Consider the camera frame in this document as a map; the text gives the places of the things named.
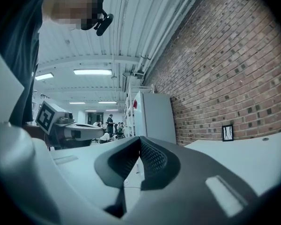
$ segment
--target framed picture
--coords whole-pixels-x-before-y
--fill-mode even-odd
[[[223,142],[234,141],[233,125],[222,126]]]

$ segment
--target red brick wall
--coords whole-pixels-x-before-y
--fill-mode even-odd
[[[281,131],[281,28],[262,0],[198,0],[146,78],[169,94],[177,143]]]

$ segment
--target person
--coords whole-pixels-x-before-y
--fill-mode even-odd
[[[114,133],[115,133],[115,134],[118,133],[118,125],[117,125],[117,124],[114,125]]]
[[[102,128],[106,130],[107,129],[107,125],[108,125],[108,122],[105,122],[105,124],[102,124]]]
[[[102,137],[100,137],[100,143],[107,143],[110,140],[110,136],[108,133],[105,133]]]
[[[100,127],[100,121],[94,122],[93,126]]]
[[[123,134],[123,127],[124,127],[124,123],[119,126],[119,128],[118,128],[118,135],[122,135]]]
[[[0,54],[23,85],[9,122],[24,128],[31,137],[44,140],[32,118],[32,94],[38,66],[39,30],[45,21],[88,30],[103,12],[103,0],[9,0],[0,8]]]
[[[112,114],[110,114],[107,119],[107,132],[109,133],[110,137],[112,137],[112,134],[113,134],[113,125],[114,125],[114,122],[112,120]]]

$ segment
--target small black frame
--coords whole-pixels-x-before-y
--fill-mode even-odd
[[[224,132],[224,130],[229,131],[229,129],[231,128],[231,139],[226,139],[227,136],[225,136],[225,134],[227,132]],[[233,125],[226,125],[226,126],[222,126],[222,141],[223,142],[231,142],[234,141],[234,132],[233,132]]]

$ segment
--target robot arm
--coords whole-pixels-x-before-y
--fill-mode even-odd
[[[77,123],[71,112],[46,101],[42,103],[36,123],[48,135],[53,147],[73,147],[73,145],[69,145],[69,141],[89,141],[90,144],[90,140],[104,135],[102,128]]]

